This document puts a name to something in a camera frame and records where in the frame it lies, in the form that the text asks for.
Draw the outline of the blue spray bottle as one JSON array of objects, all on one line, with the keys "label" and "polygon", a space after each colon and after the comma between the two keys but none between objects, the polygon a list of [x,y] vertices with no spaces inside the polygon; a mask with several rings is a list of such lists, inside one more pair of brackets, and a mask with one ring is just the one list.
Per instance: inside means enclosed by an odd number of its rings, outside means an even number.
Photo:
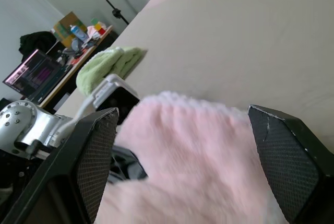
[{"label": "blue spray bottle", "polygon": [[85,42],[89,39],[87,34],[82,31],[77,25],[70,25],[70,31],[82,42]]}]

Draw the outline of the black computer monitor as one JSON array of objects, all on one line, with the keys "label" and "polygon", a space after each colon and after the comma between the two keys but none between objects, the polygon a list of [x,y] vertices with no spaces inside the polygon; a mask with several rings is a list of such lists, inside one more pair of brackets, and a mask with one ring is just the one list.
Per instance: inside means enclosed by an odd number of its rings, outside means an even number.
[{"label": "black computer monitor", "polygon": [[35,49],[3,80],[3,83],[24,98],[40,103],[65,74],[64,64]]}]

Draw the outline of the pink terry towel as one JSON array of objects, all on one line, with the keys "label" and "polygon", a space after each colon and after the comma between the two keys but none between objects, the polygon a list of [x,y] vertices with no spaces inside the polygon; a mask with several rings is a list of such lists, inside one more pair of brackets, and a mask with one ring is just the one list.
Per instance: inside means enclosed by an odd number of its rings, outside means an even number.
[{"label": "pink terry towel", "polygon": [[246,111],[165,91],[117,133],[147,177],[107,184],[94,224],[288,224]]}]

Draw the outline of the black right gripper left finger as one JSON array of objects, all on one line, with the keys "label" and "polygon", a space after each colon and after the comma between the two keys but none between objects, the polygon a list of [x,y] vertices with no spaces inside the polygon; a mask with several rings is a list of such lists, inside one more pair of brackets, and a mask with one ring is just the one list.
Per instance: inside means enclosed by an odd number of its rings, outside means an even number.
[{"label": "black right gripper left finger", "polygon": [[0,149],[0,224],[93,224],[117,121],[116,108],[83,117],[43,161]]}]

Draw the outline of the pink crumpled cloth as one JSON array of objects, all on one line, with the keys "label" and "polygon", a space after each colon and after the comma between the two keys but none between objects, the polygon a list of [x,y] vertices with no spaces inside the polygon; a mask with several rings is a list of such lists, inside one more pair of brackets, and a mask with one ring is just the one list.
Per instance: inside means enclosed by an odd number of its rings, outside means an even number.
[{"label": "pink crumpled cloth", "polygon": [[101,36],[94,26],[87,27],[87,35],[89,39],[97,39]]}]

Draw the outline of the colourful puzzle cube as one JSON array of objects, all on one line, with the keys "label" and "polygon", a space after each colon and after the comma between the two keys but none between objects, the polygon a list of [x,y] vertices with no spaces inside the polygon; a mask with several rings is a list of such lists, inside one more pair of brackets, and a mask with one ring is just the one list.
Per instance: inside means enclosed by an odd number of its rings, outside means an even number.
[{"label": "colourful puzzle cube", "polygon": [[99,35],[102,36],[105,34],[106,29],[103,27],[102,23],[100,23],[96,18],[91,19],[91,23],[94,27],[93,35]]}]

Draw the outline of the wooden side desk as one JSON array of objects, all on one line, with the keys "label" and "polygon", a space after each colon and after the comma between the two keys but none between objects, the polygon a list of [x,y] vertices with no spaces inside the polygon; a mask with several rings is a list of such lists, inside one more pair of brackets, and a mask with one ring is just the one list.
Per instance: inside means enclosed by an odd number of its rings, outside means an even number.
[{"label": "wooden side desk", "polygon": [[108,26],[106,32],[100,36],[97,40],[97,43],[92,47],[88,48],[83,55],[80,56],[77,63],[75,63],[69,72],[57,83],[57,85],[53,88],[53,90],[46,96],[46,98],[41,101],[38,106],[45,108],[52,99],[60,92],[60,90],[68,83],[68,81],[74,76],[76,71],[78,71],[85,61],[93,54],[93,52],[99,47],[102,42],[110,35],[113,30],[113,26]]}]

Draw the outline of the green folded towel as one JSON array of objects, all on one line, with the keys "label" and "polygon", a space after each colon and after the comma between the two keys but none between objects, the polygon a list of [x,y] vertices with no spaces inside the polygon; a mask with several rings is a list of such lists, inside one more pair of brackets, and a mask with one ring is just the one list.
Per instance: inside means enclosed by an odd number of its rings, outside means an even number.
[{"label": "green folded towel", "polygon": [[110,74],[126,78],[146,53],[146,49],[120,46],[98,52],[78,72],[77,89],[87,97]]}]

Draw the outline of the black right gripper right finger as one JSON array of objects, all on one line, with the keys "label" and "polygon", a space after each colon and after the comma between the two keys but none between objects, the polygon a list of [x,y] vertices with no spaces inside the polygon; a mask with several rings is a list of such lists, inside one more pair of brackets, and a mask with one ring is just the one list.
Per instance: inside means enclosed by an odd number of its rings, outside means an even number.
[{"label": "black right gripper right finger", "polygon": [[261,166],[289,224],[334,224],[334,154],[300,119],[250,105]]}]

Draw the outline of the black tripod stand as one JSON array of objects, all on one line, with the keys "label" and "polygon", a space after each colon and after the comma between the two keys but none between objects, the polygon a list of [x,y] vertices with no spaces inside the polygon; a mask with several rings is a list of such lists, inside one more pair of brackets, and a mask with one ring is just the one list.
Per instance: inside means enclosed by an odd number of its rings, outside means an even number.
[{"label": "black tripod stand", "polygon": [[124,23],[126,23],[127,25],[129,25],[129,22],[126,20],[126,18],[122,15],[121,10],[119,10],[118,8],[116,8],[109,0],[105,0],[111,7],[112,7],[112,15],[116,18],[116,19],[121,19]]}]

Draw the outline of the black bundled clothing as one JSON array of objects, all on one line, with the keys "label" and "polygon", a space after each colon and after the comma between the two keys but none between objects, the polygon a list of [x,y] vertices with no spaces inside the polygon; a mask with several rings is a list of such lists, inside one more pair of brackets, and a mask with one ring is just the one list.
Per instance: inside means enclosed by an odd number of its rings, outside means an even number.
[{"label": "black bundled clothing", "polygon": [[56,43],[56,41],[56,37],[49,31],[26,34],[20,37],[19,52],[23,56],[27,56],[35,49],[47,51]]}]

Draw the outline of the brown cardboard box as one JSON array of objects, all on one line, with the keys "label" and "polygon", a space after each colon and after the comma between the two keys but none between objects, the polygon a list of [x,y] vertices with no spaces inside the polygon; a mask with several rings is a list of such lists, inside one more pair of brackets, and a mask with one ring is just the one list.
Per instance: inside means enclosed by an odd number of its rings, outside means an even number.
[{"label": "brown cardboard box", "polygon": [[82,21],[71,11],[52,28],[52,33],[64,47],[70,48],[73,39],[76,37],[70,30],[70,26],[78,26],[83,32],[87,32],[87,27]]}]

